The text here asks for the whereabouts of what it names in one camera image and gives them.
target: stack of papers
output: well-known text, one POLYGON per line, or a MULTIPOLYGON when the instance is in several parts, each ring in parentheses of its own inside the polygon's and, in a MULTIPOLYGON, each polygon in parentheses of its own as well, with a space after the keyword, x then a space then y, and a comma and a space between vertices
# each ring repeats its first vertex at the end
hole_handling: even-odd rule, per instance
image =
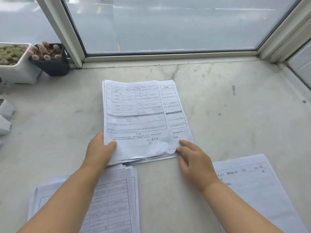
MULTIPOLYGON (((38 187, 29 202, 28 220, 69 178, 62 176, 38 187)), ((100 178, 80 233, 140 232, 137 169, 115 165, 100 178)))
POLYGON ((213 166, 223 183, 282 231, 308 233, 265 155, 214 162, 213 166))
POLYGON ((110 165, 171 157, 179 140, 193 142, 173 80, 103 81, 104 144, 115 140, 110 165))

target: hand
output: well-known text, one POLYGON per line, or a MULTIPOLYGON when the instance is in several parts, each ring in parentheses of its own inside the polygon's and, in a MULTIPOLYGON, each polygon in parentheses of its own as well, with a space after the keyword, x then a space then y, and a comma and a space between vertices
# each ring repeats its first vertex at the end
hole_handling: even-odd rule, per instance
POLYGON ((178 147, 179 166, 183 175, 203 192, 212 183, 219 182, 211 158, 197 145, 179 140, 182 147, 178 147))
POLYGON ((85 159, 81 167, 91 166, 92 168, 95 168, 96 171, 103 171, 110 162, 116 147, 116 141, 104 145, 104 133, 97 133, 87 146, 85 159))

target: marble countertop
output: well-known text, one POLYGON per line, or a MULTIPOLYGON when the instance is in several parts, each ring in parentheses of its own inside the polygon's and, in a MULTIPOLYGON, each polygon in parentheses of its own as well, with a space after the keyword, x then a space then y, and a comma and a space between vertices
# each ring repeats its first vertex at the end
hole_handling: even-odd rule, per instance
MULTIPOLYGON (((71 174, 103 129, 101 81, 176 82, 194 140, 212 159, 264 153, 311 231, 311 113, 279 69, 263 61, 72 70, 15 84, 3 97, 16 106, 12 132, 1 137, 0 231, 27 219, 37 186, 71 174)), ((141 232, 221 232, 177 159, 136 165, 141 232)))

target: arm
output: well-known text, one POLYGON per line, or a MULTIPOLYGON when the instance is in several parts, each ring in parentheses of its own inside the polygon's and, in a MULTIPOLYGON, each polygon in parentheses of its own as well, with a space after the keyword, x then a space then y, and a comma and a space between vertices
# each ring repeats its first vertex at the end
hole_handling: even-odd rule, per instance
POLYGON ((182 173, 201 192, 226 233, 283 232, 218 179, 210 157, 197 145, 179 142, 182 147, 176 150, 182 173))
POLYGON ((103 144, 98 133, 90 141, 82 166, 66 180, 48 202, 17 233, 78 233, 93 192, 117 146, 103 144))

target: plant pot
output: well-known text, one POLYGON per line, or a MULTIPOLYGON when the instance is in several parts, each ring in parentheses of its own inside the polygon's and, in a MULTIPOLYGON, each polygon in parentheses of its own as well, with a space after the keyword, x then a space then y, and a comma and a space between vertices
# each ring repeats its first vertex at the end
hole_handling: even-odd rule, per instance
POLYGON ((30 83, 35 84, 40 69, 29 63, 27 51, 30 49, 29 43, 0 43, 0 46, 20 45, 26 46, 27 50, 15 65, 0 65, 0 78, 10 83, 30 83))
POLYGON ((11 123, 0 115, 0 135, 8 134, 11 131, 11 123))
POLYGON ((48 75, 54 77, 54 76, 65 76, 68 74, 70 66, 67 59, 67 56, 64 52, 64 47, 60 43, 53 43, 52 45, 59 45, 61 52, 61 58, 57 61, 34 61, 31 57, 29 57, 29 61, 40 68, 42 71, 47 73, 48 75))
POLYGON ((6 99, 0 98, 0 115, 8 119, 12 116, 15 109, 6 99))

